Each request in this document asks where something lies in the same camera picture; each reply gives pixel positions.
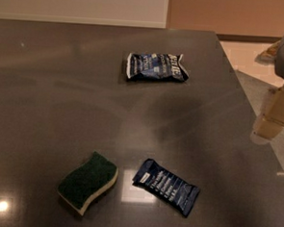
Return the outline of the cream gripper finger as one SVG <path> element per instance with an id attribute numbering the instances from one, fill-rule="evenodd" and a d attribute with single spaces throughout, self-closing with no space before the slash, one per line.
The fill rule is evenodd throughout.
<path id="1" fill-rule="evenodd" d="M 256 117 L 253 130 L 250 134 L 252 140 L 271 141 L 284 130 L 284 86 L 269 88 L 260 114 Z"/>

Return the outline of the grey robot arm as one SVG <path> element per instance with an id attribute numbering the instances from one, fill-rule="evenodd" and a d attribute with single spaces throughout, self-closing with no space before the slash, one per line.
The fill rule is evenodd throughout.
<path id="1" fill-rule="evenodd" d="M 278 44 L 274 73 L 284 80 L 284 37 Z M 250 139 L 259 145 L 267 144 L 284 130 L 284 86 L 269 88 L 256 117 Z"/>

